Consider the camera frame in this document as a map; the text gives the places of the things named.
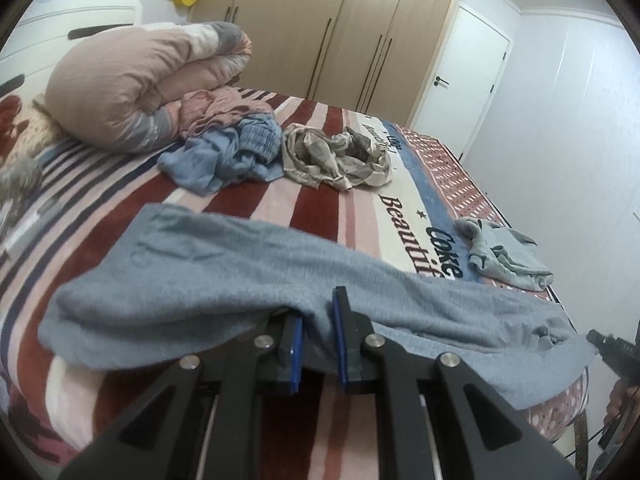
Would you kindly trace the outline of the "person right hand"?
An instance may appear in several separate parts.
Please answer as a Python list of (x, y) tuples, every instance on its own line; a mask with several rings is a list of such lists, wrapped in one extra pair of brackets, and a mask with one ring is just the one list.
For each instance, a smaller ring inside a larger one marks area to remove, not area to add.
[(608, 400), (608, 405), (606, 406), (606, 412), (603, 419), (603, 423), (605, 425), (610, 424), (614, 419), (616, 419), (622, 411), (625, 401), (630, 402), (631, 412), (623, 431), (620, 433), (620, 438), (622, 440), (626, 439), (639, 418), (639, 387), (631, 384), (625, 385), (625, 383), (619, 379), (610, 393), (610, 400)]

